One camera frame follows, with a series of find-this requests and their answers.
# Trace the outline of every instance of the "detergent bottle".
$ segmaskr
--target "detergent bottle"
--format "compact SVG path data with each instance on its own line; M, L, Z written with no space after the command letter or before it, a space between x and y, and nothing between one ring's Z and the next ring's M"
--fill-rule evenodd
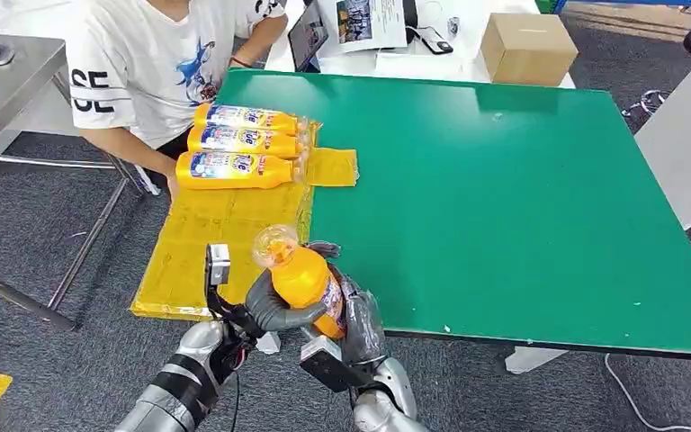
M218 124L235 128L269 129L295 136L309 128L309 120L281 111L204 103L194 112L194 124Z
M298 243L295 229L272 225L256 236L253 258L272 273L272 283L279 295L294 309L315 302L327 306L327 312L314 326L331 339L345 336L343 293L327 267L327 261Z
M305 160L271 155L190 151L176 161L176 181L184 189L270 189L305 178Z
M287 135L278 130L235 128L216 124L195 125L189 132L190 150L218 150L233 153L272 155L292 159L308 151L309 132Z

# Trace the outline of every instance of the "tablet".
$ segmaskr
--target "tablet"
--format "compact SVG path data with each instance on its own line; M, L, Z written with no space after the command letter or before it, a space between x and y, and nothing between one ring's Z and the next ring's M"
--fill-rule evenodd
M303 72L329 37L317 2L311 2L287 34L296 72Z

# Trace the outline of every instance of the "person's arm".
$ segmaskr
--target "person's arm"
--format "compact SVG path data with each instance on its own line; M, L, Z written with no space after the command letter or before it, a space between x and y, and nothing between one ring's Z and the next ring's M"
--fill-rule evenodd
M99 149L165 176L173 198L175 161L127 129L136 124L136 112L129 92L127 61L115 43L119 37L110 33L106 14L93 3L78 7L78 22L67 37L73 123L81 136Z
M124 128L81 129L81 136L99 149L117 156L131 164L139 165L162 174L168 180L171 198L175 196L176 161L155 151L136 135Z
M246 65L252 65L279 39L286 27L287 15L264 18L256 24L250 38L234 53L234 57ZM245 66L234 60L230 65Z
M250 66L284 33L287 15L278 0L238 0L234 34L247 39L234 53L230 67Z

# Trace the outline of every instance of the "bracelet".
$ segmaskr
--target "bracelet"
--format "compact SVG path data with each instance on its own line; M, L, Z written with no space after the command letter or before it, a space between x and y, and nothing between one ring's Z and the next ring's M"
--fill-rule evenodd
M252 69L252 68L253 68L253 65L248 65L248 64L245 63L244 61L242 61L242 60L240 60L240 59L238 59L238 58L236 58L236 57L234 57L234 56L231 56L231 61L233 61L233 62L239 64L240 66L243 66L243 67L245 67L245 68L248 68L248 69Z

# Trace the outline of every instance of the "clear plastic cap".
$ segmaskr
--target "clear plastic cap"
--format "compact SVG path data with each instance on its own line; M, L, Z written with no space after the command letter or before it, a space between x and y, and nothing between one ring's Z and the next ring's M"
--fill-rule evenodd
M271 268L283 264L299 245L298 233L289 225L272 225L253 240L253 259L260 266Z
M295 138L295 149L298 152L310 151L311 148L311 132L309 130L301 130Z
M309 148L305 147L301 154L292 161L292 181L295 183L306 182L306 167L309 163Z
M296 131L298 133L301 133L303 131L307 131L309 129L309 124L310 120L306 117L298 117L297 124L295 125L296 128L298 128Z

